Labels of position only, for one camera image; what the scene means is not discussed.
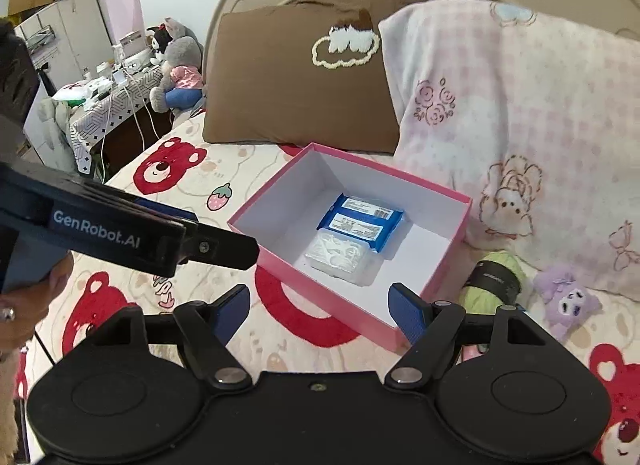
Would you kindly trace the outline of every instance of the barcode label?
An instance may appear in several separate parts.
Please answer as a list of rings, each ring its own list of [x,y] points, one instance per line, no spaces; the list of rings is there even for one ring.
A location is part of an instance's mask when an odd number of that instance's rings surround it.
[[[365,241],[375,241],[378,239],[380,232],[382,232],[382,226],[380,225],[372,225],[371,223],[358,221],[353,218],[348,218],[343,214],[336,214],[331,223],[329,223],[329,228],[350,234]]]
[[[348,198],[348,200],[342,204],[342,207],[383,220],[388,220],[391,217],[391,214],[394,213],[393,210],[385,209],[385,207],[378,207],[377,205],[372,205],[371,203],[366,203],[360,200],[354,200],[353,198]]]

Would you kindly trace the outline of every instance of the purple plush toy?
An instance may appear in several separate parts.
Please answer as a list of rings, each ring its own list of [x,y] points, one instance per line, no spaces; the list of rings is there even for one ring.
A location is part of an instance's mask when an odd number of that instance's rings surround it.
[[[570,267],[559,265],[541,271],[533,279],[533,288],[545,302],[545,318],[551,334],[561,343],[572,328],[602,307],[596,296],[575,282]]]

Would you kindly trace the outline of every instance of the person's hand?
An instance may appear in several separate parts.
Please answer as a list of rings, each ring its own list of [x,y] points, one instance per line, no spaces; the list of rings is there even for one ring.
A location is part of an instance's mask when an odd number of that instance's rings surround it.
[[[37,285],[0,295],[0,353],[21,348],[33,337],[36,324],[47,316],[49,304],[63,292],[73,269],[74,258],[68,253]]]

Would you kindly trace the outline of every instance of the strawberry print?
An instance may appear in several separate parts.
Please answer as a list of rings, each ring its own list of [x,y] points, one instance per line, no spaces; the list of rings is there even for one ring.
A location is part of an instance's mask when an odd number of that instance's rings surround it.
[[[209,210],[220,210],[231,199],[231,184],[225,183],[222,187],[215,189],[207,200],[207,208]]]

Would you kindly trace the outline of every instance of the dental floss pack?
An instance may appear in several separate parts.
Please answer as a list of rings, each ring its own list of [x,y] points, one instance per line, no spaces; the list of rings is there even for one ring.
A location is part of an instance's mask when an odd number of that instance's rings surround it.
[[[362,285],[366,270],[402,219],[402,210],[340,194],[318,225],[318,233],[306,249],[312,268]]]

